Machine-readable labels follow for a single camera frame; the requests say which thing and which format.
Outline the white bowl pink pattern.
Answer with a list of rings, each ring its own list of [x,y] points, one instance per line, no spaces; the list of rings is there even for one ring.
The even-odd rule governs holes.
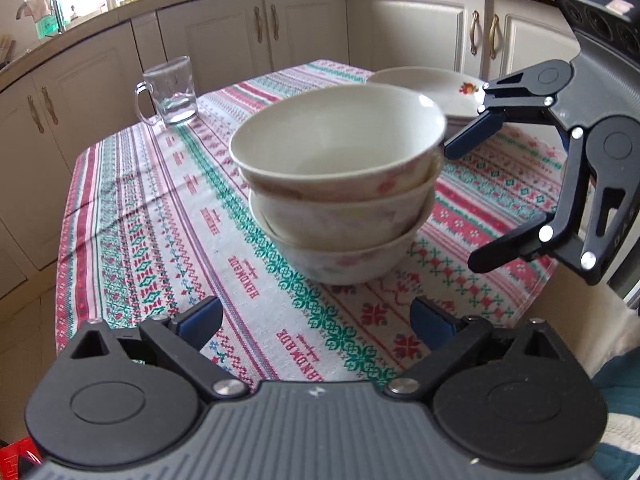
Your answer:
[[[255,191],[314,202],[362,202],[427,178],[446,117],[424,94],[346,84],[272,104],[232,134],[229,151]]]

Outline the white plate fruit decal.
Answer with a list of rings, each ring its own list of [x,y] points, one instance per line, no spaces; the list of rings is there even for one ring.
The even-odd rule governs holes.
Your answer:
[[[386,68],[371,75],[367,83],[391,84],[425,94],[449,119],[457,122],[474,119],[485,99],[484,80],[441,68]]]

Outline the clear glass mug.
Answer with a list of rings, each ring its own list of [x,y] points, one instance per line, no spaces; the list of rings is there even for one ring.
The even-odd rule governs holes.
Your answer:
[[[166,127],[190,122],[198,114],[198,102],[192,74],[191,60],[187,55],[173,58],[154,66],[142,74],[143,80],[134,87],[134,110],[138,118],[149,126],[160,120]],[[148,92],[158,119],[142,114],[139,96]]]

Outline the patterned striped tablecloth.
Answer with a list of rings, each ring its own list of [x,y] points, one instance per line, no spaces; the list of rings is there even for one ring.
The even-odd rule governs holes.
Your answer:
[[[457,316],[518,322],[555,262],[514,261],[483,275],[466,265],[474,248],[558,199],[563,150],[517,128],[442,168],[430,218],[384,278],[346,287],[308,281],[254,222],[228,152],[232,133],[271,103],[368,76],[310,62],[207,93],[190,125],[137,124],[87,148],[76,160],[58,248],[56,346],[88,318],[126,328],[215,296],[224,325],[203,351],[244,382],[382,384],[427,355],[409,325],[417,296]]]

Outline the green dish soap bottle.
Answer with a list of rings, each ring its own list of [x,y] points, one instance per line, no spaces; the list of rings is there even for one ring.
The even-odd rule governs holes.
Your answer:
[[[50,13],[36,23],[39,39],[53,38],[66,32],[66,21],[61,3],[58,0],[44,0]]]

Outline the cream kitchen cabinets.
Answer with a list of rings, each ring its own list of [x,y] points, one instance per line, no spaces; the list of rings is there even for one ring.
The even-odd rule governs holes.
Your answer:
[[[578,44],[552,0],[140,0],[1,73],[1,289],[55,260],[77,156],[136,121],[148,68],[186,55],[206,93],[315,60],[492,79]]]

